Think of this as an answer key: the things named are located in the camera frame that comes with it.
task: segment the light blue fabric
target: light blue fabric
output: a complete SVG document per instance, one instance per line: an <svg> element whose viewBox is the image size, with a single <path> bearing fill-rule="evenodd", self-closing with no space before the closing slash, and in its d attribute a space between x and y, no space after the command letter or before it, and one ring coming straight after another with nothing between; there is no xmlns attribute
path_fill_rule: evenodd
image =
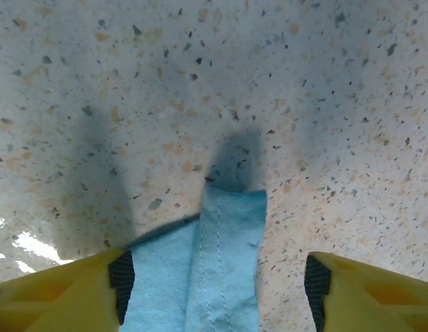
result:
<svg viewBox="0 0 428 332"><path fill-rule="evenodd" d="M207 188L199 219L130 248L136 278L121 332L254 332L266 193Z"/></svg>

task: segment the black rubber pad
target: black rubber pad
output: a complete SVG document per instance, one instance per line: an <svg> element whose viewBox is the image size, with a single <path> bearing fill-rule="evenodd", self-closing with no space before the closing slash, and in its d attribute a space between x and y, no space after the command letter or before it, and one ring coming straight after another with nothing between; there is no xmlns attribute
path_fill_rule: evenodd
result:
<svg viewBox="0 0 428 332"><path fill-rule="evenodd" d="M126 315L126 310L128 309L128 302L131 298L133 281L135 279L131 252L127 250L123 255L110 263L108 267L111 287L115 289L115 293L117 294L115 309L117 311L118 322L120 325L123 325L124 315Z"/></svg>
<svg viewBox="0 0 428 332"><path fill-rule="evenodd" d="M304 288L308 296L317 332L324 328L324 297L331 287L331 270L313 256L308 256L304 275Z"/></svg>

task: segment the terrazzo floor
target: terrazzo floor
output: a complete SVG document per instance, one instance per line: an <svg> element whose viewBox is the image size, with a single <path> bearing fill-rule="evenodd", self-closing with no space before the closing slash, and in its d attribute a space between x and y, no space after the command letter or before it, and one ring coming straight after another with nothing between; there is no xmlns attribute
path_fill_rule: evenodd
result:
<svg viewBox="0 0 428 332"><path fill-rule="evenodd" d="M428 0L0 0L0 282L266 188L261 331L312 250L428 281Z"/></svg>

